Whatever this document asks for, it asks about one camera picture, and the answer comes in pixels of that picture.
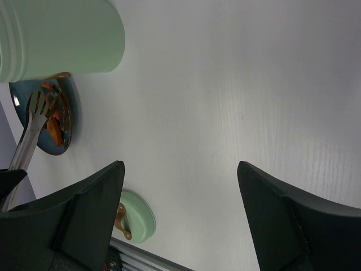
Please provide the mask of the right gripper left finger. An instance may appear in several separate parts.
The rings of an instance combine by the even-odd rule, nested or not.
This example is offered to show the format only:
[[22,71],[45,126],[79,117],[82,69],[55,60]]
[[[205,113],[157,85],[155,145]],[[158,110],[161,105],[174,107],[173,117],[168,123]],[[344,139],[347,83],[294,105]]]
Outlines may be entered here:
[[103,270],[125,176],[115,161],[1,213],[1,270]]

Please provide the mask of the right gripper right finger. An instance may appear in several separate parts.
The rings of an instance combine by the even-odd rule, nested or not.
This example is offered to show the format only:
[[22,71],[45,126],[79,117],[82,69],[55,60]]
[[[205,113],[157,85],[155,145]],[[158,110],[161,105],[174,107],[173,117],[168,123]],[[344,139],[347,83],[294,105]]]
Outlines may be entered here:
[[248,162],[239,189],[260,270],[360,270],[360,209],[283,182]]

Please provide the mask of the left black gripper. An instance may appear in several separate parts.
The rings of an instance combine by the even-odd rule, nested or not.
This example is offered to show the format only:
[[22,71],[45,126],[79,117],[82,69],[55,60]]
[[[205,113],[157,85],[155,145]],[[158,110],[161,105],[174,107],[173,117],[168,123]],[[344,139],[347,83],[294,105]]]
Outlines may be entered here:
[[27,176],[23,169],[0,171],[0,198],[5,199],[10,192]]

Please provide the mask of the toy orange carrot piece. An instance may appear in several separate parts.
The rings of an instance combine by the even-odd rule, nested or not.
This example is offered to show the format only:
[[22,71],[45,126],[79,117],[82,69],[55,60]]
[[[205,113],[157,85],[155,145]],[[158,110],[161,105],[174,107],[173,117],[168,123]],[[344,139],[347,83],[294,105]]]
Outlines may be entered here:
[[[43,82],[42,87],[52,90],[52,91],[56,91],[55,87],[53,87],[53,85],[51,85],[48,82]],[[51,93],[46,94],[45,100],[47,102],[49,101],[50,94]],[[53,114],[53,117],[47,122],[45,129],[48,131],[48,133],[52,137],[56,146],[60,147],[63,144],[64,139],[63,139],[63,135],[61,132],[61,127],[60,127],[60,109],[59,108],[57,108],[57,110]]]

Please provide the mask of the metal tongs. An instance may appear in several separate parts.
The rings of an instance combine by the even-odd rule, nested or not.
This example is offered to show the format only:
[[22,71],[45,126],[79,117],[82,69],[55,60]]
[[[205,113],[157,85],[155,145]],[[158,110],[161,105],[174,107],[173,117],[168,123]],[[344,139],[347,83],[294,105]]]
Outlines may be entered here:
[[[38,144],[41,131],[47,122],[53,117],[53,114],[57,109],[58,96],[53,98],[50,97],[48,102],[45,98],[45,88],[39,88],[31,94],[25,112],[27,119],[24,130],[19,139],[10,165],[8,168],[3,168],[8,170],[23,169],[27,172],[27,176],[24,179],[28,177],[28,167]],[[1,212],[7,212],[14,207],[15,199],[19,189],[22,187],[22,184],[23,180],[5,199],[1,199]]]

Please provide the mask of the green cylindrical lunch container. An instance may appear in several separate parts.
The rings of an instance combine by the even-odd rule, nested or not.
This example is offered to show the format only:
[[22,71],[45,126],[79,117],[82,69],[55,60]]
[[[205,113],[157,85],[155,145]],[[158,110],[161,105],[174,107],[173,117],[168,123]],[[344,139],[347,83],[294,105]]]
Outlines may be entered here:
[[109,72],[124,51],[108,1],[1,1],[1,82]]

